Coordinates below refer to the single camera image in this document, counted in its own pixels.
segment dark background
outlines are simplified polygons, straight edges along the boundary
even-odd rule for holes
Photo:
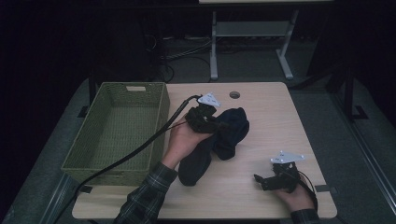
[[[84,1],[86,6],[102,3]],[[70,1],[0,0],[0,220],[83,80],[92,74],[98,83],[155,76],[140,15],[71,6]],[[394,1],[336,1],[308,72],[314,76],[341,60],[394,126],[395,11]],[[295,35],[316,38],[316,16],[304,11]],[[171,27],[164,30],[177,36],[196,22],[172,21],[178,20],[170,17],[165,23]]]

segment person's right hand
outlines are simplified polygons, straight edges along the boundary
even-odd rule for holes
[[[302,175],[300,175],[300,177],[301,180],[305,182],[304,177]],[[315,209],[314,203],[309,197],[308,192],[300,184],[297,184],[297,188],[292,193],[287,193],[286,189],[276,189],[273,190],[273,193],[288,206],[290,212],[303,209]]]

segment plaid sleeve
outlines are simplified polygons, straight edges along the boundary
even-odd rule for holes
[[[291,219],[294,224],[319,224],[320,219],[315,209],[303,209],[292,212]]]
[[[177,172],[158,162],[142,185],[128,195],[114,223],[155,223]]]

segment wicker basket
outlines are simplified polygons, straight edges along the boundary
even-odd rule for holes
[[[128,155],[161,129],[167,121],[169,105],[164,83],[103,83],[62,170],[82,182]],[[139,186],[162,158],[163,145],[164,134],[89,184]]]

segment person's left hand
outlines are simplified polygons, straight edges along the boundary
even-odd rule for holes
[[[171,169],[175,169],[183,158],[190,155],[198,143],[212,135],[212,133],[196,133],[184,117],[173,126],[175,127],[171,130],[168,150],[163,157],[163,164]]]

